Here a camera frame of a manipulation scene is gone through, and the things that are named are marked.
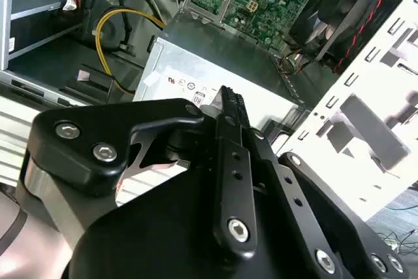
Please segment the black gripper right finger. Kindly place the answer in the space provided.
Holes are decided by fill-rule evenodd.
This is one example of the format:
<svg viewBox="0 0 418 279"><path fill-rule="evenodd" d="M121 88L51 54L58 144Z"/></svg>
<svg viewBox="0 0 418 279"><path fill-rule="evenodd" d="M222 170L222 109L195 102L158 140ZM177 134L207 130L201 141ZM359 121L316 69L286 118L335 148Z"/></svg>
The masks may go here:
<svg viewBox="0 0 418 279"><path fill-rule="evenodd" d="M268 195L290 228L288 265L300 278L408 278L401 259L297 155L276 157L263 134L249 126L241 95L234 95L250 156L261 167Z"/></svg>

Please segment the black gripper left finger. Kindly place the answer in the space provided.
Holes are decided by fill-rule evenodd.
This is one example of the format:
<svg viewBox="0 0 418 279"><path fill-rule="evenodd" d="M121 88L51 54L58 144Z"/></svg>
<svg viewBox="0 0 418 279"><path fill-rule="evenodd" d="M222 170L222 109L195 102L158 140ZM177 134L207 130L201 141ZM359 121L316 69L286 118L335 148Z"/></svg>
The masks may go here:
<svg viewBox="0 0 418 279"><path fill-rule="evenodd" d="M24 186L76 247L109 212L201 171L215 180L215 241L231 259L250 259L257 248L251 162L234 95L219 90L216 117L185 99L42 112L29 134Z"/></svg>

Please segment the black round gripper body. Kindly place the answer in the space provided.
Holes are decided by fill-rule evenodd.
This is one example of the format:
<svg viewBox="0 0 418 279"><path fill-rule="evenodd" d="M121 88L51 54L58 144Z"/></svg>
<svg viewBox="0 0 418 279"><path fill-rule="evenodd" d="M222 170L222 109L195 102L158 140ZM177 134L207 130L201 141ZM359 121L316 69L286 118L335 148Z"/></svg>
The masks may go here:
<svg viewBox="0 0 418 279"><path fill-rule="evenodd" d="M97 220L78 242L71 278L313 278L284 213L253 190L258 247L231 259L215 241L215 180L190 171Z"/></svg>

